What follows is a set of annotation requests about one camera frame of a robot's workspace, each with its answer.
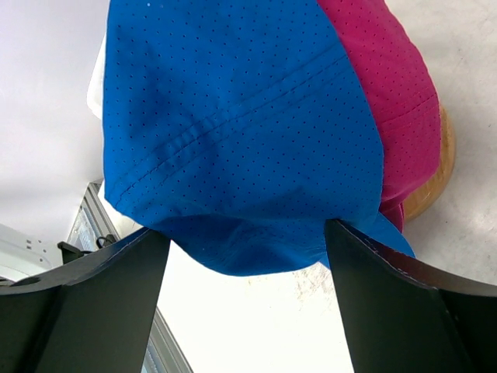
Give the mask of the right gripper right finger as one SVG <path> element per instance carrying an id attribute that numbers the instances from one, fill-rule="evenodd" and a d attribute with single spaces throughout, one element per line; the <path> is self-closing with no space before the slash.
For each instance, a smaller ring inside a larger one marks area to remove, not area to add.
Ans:
<path id="1" fill-rule="evenodd" d="M 356 372 L 494 372 L 496 287 L 330 220 L 325 241 Z"/>

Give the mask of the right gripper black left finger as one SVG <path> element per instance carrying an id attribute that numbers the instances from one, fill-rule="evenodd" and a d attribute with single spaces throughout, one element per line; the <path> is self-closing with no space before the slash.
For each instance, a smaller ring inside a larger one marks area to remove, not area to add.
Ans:
<path id="1" fill-rule="evenodd" d="M 1 288 L 1 371 L 139 372 L 170 240 L 143 228 Z"/>

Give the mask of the wooden hat stand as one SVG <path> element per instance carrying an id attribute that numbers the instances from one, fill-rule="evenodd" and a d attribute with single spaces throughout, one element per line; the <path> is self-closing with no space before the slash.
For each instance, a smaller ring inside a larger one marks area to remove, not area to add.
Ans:
<path id="1" fill-rule="evenodd" d="M 410 222 L 431 207 L 447 188 L 454 171 L 457 141 L 454 126 L 446 109 L 441 107 L 440 164 L 436 173 L 403 203 L 405 222 Z"/>

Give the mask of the pink cap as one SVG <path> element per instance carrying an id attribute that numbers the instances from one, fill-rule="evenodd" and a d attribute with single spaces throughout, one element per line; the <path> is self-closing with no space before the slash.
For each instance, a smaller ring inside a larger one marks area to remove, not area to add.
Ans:
<path id="1" fill-rule="evenodd" d="M 384 147 L 381 213 L 398 229 L 404 202 L 440 164 L 441 113 L 418 48 L 384 1 L 321 1 L 356 71 Z"/>

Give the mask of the blue cap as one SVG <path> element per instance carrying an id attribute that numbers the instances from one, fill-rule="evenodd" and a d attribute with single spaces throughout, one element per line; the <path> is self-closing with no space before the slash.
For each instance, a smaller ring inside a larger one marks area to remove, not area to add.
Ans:
<path id="1" fill-rule="evenodd" d="M 222 274 L 325 263 L 342 220 L 405 255 L 379 211 L 384 152 L 315 1 L 112 1 L 105 197 Z"/>

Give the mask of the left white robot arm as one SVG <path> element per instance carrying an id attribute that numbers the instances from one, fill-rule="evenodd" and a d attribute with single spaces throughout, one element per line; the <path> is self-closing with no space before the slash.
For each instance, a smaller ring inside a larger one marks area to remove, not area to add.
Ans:
<path id="1" fill-rule="evenodd" d="M 63 265 L 54 242 L 45 242 L 1 225 L 1 280 L 17 282 Z"/>

